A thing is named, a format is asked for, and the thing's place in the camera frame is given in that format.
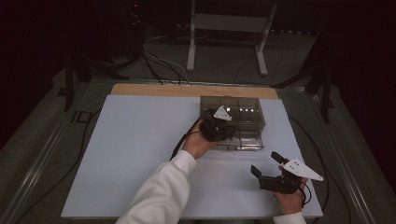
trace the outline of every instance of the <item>person's right hand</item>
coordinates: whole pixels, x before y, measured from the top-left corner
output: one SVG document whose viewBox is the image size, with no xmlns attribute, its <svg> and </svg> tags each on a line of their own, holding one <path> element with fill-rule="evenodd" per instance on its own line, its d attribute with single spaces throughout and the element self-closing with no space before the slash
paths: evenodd
<svg viewBox="0 0 396 224">
<path fill-rule="evenodd" d="M 214 147 L 218 142 L 208 142 L 199 131 L 199 125 L 202 120 L 193 127 L 191 133 L 186 138 L 183 145 L 183 150 L 189 152 L 195 159 L 201 158 L 208 149 Z"/>
<path fill-rule="evenodd" d="M 301 178 L 302 184 L 300 188 L 304 190 L 307 178 Z M 274 192 L 274 196 L 279 202 L 280 210 L 283 215 L 294 214 L 303 211 L 303 193 L 298 189 L 292 194 L 282 194 Z"/>
</svg>

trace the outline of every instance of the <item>dark background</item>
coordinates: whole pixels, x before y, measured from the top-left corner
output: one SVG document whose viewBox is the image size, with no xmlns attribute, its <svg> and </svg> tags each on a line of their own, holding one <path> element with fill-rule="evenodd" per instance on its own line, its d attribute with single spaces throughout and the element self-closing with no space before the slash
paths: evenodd
<svg viewBox="0 0 396 224">
<path fill-rule="evenodd" d="M 125 12 L 125 2 L 130 7 Z M 268 11 L 254 7 L 258 1 L 198 1 L 202 11 L 252 16 Z M 0 148 L 50 90 L 51 79 L 64 68 L 64 42 L 68 41 L 95 60 L 111 62 L 113 55 L 138 43 L 131 26 L 131 11 L 143 23 L 165 35 L 184 35 L 190 22 L 190 1 L 2 1 L 0 3 L 0 99 L 2 128 Z M 273 30 L 317 35 L 304 66 L 325 60 L 335 66 L 332 83 L 340 89 L 346 107 L 361 129 L 370 149 L 388 177 L 392 178 L 396 144 L 396 3 L 393 1 L 285 1 L 279 3 Z M 89 81 L 88 64 L 74 61 L 78 78 Z"/>
</svg>

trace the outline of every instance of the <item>cable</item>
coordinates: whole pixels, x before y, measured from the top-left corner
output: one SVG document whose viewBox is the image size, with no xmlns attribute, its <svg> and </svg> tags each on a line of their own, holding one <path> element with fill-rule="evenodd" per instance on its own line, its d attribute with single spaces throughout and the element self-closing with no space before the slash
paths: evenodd
<svg viewBox="0 0 396 224">
<path fill-rule="evenodd" d="M 82 156 L 84 155 L 84 143 L 85 143 L 85 138 L 86 138 L 86 135 L 87 135 L 88 127 L 90 126 L 90 123 L 91 123 L 92 119 L 95 118 L 96 115 L 98 115 L 101 110 L 102 109 L 97 110 L 92 115 L 90 115 L 90 117 L 88 118 L 87 125 L 85 126 L 84 133 L 82 135 L 82 140 L 81 140 L 81 145 L 80 145 L 80 148 L 79 148 L 78 158 L 76 159 L 74 164 L 70 167 L 70 169 L 67 171 L 67 173 L 65 175 L 63 175 L 62 178 L 55 185 L 53 185 L 51 188 L 49 188 L 40 198 L 38 198 L 32 205 L 30 205 L 22 213 L 22 215 L 17 219 L 15 224 L 20 223 L 23 220 L 23 218 L 26 217 L 26 215 L 29 214 L 29 212 L 32 211 L 38 203 L 40 203 L 45 197 L 47 197 L 54 189 L 56 189 L 56 187 L 58 187 L 73 172 L 73 170 L 76 168 L 78 163 L 81 161 Z"/>
<path fill-rule="evenodd" d="M 178 141 L 177 145 L 175 146 L 175 149 L 173 150 L 172 155 L 171 155 L 171 159 L 169 161 L 171 161 L 176 156 L 176 154 L 178 152 L 178 149 L 180 148 L 180 146 L 184 142 L 184 140 L 186 140 L 187 136 L 189 136 L 190 134 L 193 134 L 193 133 L 198 133 L 198 132 L 193 132 L 192 133 L 191 130 L 195 127 L 195 125 L 199 122 L 199 120 L 201 118 L 203 118 L 208 112 L 209 112 L 209 110 L 206 110 L 204 113 L 202 113 L 198 117 L 198 119 L 192 124 L 192 126 L 189 128 L 189 130 L 185 134 L 183 134 L 183 136 L 181 137 L 180 141 Z"/>
<path fill-rule="evenodd" d="M 223 45 L 227 45 L 227 44 L 233 44 L 233 43 L 237 43 L 240 41 L 244 41 L 244 40 L 249 40 L 251 36 L 255 35 L 253 33 L 242 33 L 239 37 L 234 37 L 233 39 L 229 40 L 229 41 L 223 41 L 224 37 L 221 36 L 222 32 L 221 31 L 214 31 L 213 32 L 213 36 L 216 38 L 216 40 L 211 40 L 211 39 L 203 39 L 203 41 L 205 41 L 206 43 L 216 43 L 216 44 L 223 44 Z"/>
<path fill-rule="evenodd" d="M 168 80 L 170 83 L 176 85 L 176 83 L 174 83 L 172 80 L 170 80 L 169 78 L 165 78 L 165 77 L 161 77 L 160 75 L 158 75 L 154 69 L 151 67 L 151 65 L 149 64 L 149 60 L 148 58 L 142 54 L 142 58 L 146 61 L 146 65 L 148 66 L 148 69 L 150 70 L 151 74 L 154 75 L 155 78 L 157 78 L 157 80 L 162 84 L 162 85 L 166 85 L 166 80 Z"/>
<path fill-rule="evenodd" d="M 247 60 L 244 64 L 242 64 L 242 66 L 236 71 L 236 73 L 235 73 L 235 79 L 233 80 L 233 84 L 235 85 L 235 86 L 237 86 L 236 85 L 236 80 L 237 80 L 237 78 L 238 78 L 238 74 L 239 74 L 239 72 L 246 66 L 246 65 L 248 65 L 248 63 L 250 63 L 251 62 L 251 60 L 253 59 L 253 58 L 255 58 L 256 56 L 253 56 L 253 57 L 251 57 L 249 60 Z"/>
<path fill-rule="evenodd" d="M 203 36 L 195 37 L 194 39 L 204 39 L 204 38 L 208 37 L 212 32 L 213 32 L 213 30 L 209 30 L 209 32 L 207 32 L 207 34 L 205 34 Z M 162 38 L 183 39 L 183 38 L 191 38 L 191 37 L 189 35 L 181 35 L 181 36 L 176 36 L 176 37 L 168 36 L 168 35 L 158 35 L 158 36 L 152 37 L 151 39 L 145 40 L 145 42 L 150 42 L 150 41 L 162 39 Z"/>
<path fill-rule="evenodd" d="M 136 55 L 133 58 L 128 58 L 128 61 L 123 62 L 123 63 L 117 63 L 117 64 L 112 64 L 112 63 L 105 63 L 105 62 L 99 62 L 102 65 L 113 69 L 115 72 L 122 72 L 133 65 L 135 65 L 138 62 L 140 55 Z"/>
<path fill-rule="evenodd" d="M 304 190 L 301 187 L 298 187 L 298 190 L 303 194 L 303 202 L 301 204 L 301 207 L 304 208 L 304 205 L 306 205 L 307 203 L 305 202 L 306 200 L 306 194 L 304 192 Z"/>
<path fill-rule="evenodd" d="M 304 205 L 306 205 L 307 203 L 311 202 L 312 192 L 311 192 L 311 189 L 304 182 L 302 182 L 302 184 L 305 185 L 305 188 L 308 189 L 308 192 L 309 192 L 309 199 L 307 201 L 304 201 Z"/>
<path fill-rule="evenodd" d="M 80 56 L 82 59 L 84 59 L 87 63 L 90 63 L 94 67 L 104 71 L 110 77 L 113 77 L 115 79 L 128 79 L 128 77 L 121 76 L 120 74 L 116 73 L 112 69 L 104 66 L 103 64 L 97 62 L 96 60 L 92 59 L 90 56 L 88 56 L 88 55 L 86 55 L 86 54 L 84 54 L 82 52 L 78 52 L 78 56 Z"/>
<path fill-rule="evenodd" d="M 274 79 L 275 79 L 275 76 L 276 76 L 276 70 L 277 70 L 277 68 L 279 67 L 279 65 L 280 65 L 280 63 L 282 62 L 282 60 L 283 60 L 283 44 L 285 43 L 285 39 L 286 39 L 286 35 L 287 35 L 287 34 L 288 34 L 288 32 L 285 32 L 285 34 L 284 34 L 284 36 L 283 36 L 283 38 L 282 38 L 282 42 L 280 43 L 280 57 L 279 57 L 279 59 L 277 60 L 277 63 L 276 63 L 275 69 L 274 69 L 274 73 L 273 73 L 273 75 L 272 75 L 272 77 L 271 77 L 271 81 L 270 81 L 269 86 L 271 86 L 272 83 L 274 82 Z"/>
<path fill-rule="evenodd" d="M 174 65 L 176 65 L 177 67 L 179 67 L 179 68 L 183 71 L 183 75 L 184 75 L 184 78 L 186 78 L 187 83 L 189 83 L 189 85 L 191 85 L 190 82 L 189 82 L 189 79 L 187 78 L 186 71 L 184 70 L 184 68 L 183 68 L 182 66 L 180 66 L 180 65 L 177 64 L 177 63 L 173 63 L 173 62 L 167 61 L 167 60 L 165 60 L 165 59 L 158 58 L 158 57 L 156 57 L 156 56 L 150 54 L 150 53 L 146 50 L 146 48 L 145 48 L 144 45 L 143 45 L 143 50 L 148 54 L 148 56 L 150 56 L 150 57 L 152 57 L 152 58 L 154 58 L 154 59 L 157 59 L 157 60 L 160 60 L 160 61 L 163 61 L 163 62 L 167 62 L 167 63 L 171 63 L 171 64 L 174 64 Z"/>
<path fill-rule="evenodd" d="M 156 55 L 154 55 L 154 54 L 151 53 L 151 52 L 148 52 L 148 51 L 147 51 L 147 53 L 148 53 L 148 55 L 152 55 L 152 56 L 158 58 Z M 180 79 L 181 79 L 181 78 L 183 78 L 187 83 L 190 84 L 190 82 L 189 82 L 186 78 L 184 78 L 174 67 L 172 67 L 171 64 L 169 64 L 168 62 L 163 62 L 163 63 L 165 63 L 166 65 L 161 64 L 161 63 L 156 63 L 156 64 L 158 64 L 158 65 L 160 65 L 160 66 L 163 66 L 163 67 L 165 67 L 165 68 L 167 68 L 167 69 L 172 70 L 173 72 L 175 72 L 176 75 L 177 75 L 177 78 L 178 78 L 178 85 L 180 85 Z"/>
<path fill-rule="evenodd" d="M 293 117 L 291 114 L 288 113 L 288 117 L 290 120 L 292 120 L 295 124 L 297 124 L 304 132 L 304 134 L 306 135 L 306 137 L 308 138 L 311 146 L 313 147 L 313 149 L 315 150 L 315 152 L 317 153 L 319 160 L 322 164 L 322 169 L 324 171 L 325 174 L 325 179 L 326 179 L 326 188 L 327 188 L 327 192 L 326 192 L 326 198 L 325 198 L 325 202 L 322 205 L 322 211 L 324 211 L 326 209 L 326 206 L 328 204 L 329 198 L 330 198 L 330 184 L 329 184 L 329 180 L 328 180 L 328 176 L 327 174 L 329 174 L 329 176 L 331 177 L 332 181 L 334 182 L 335 186 L 338 188 L 341 197 L 343 198 L 345 204 L 346 204 L 346 211 L 348 214 L 348 223 L 351 223 L 351 214 L 350 214 L 350 209 L 347 205 L 347 197 L 344 195 L 343 191 L 341 190 L 341 187 L 339 186 L 339 184 L 337 183 L 337 181 L 335 180 L 334 176 L 332 175 L 332 173 L 330 172 L 330 170 L 328 169 L 328 167 L 325 165 L 323 157 L 320 153 L 320 150 L 318 148 L 318 145 L 316 144 L 316 142 L 314 141 L 314 139 L 312 138 L 312 136 L 308 133 L 308 131 L 303 127 L 303 125 L 295 118 Z M 319 217 L 317 217 L 313 224 L 317 223 L 319 220 Z"/>
</svg>

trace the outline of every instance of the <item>table surface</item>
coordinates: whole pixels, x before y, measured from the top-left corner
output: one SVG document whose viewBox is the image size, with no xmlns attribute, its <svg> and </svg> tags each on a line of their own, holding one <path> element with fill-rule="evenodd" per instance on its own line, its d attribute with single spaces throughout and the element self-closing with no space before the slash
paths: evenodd
<svg viewBox="0 0 396 224">
<path fill-rule="evenodd" d="M 162 91 L 167 96 L 155 96 Z M 206 152 L 190 176 L 191 196 L 181 218 L 280 215 L 272 192 L 259 189 L 257 178 L 249 171 L 253 164 L 265 175 L 280 175 L 278 164 L 270 157 L 273 150 L 303 161 L 275 90 L 117 84 L 107 96 L 62 217 L 119 217 L 154 168 L 169 160 L 178 139 L 199 116 L 198 96 L 202 94 L 261 98 L 266 120 L 262 132 L 264 149 Z M 304 215 L 321 217 L 312 183 L 307 185 L 312 200 L 305 206 Z"/>
</svg>

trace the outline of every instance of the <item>white fabric sleeve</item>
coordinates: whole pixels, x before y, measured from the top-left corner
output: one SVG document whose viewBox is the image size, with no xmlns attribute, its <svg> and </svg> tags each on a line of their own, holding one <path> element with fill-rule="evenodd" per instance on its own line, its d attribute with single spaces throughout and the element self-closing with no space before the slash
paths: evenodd
<svg viewBox="0 0 396 224">
<path fill-rule="evenodd" d="M 184 150 L 159 165 L 116 224 L 177 223 L 190 196 L 189 174 L 195 166 L 195 158 Z"/>
<path fill-rule="evenodd" d="M 298 212 L 290 215 L 274 217 L 275 224 L 305 224 L 303 212 Z"/>
</svg>

